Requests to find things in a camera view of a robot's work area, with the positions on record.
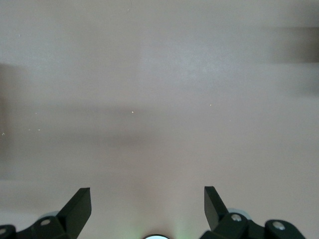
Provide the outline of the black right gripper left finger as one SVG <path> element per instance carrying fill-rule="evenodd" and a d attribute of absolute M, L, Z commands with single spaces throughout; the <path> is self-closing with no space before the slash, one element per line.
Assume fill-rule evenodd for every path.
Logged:
<path fill-rule="evenodd" d="M 81 188 L 57 215 L 37 220 L 16 239 L 78 239 L 90 216 L 90 188 Z"/>

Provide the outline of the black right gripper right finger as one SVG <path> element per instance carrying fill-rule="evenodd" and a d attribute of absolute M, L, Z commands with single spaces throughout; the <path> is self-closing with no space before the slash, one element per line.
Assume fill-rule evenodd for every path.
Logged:
<path fill-rule="evenodd" d="M 247 217 L 230 212 L 213 186 L 204 187 L 204 212 L 210 230 L 201 239 L 251 239 Z"/>

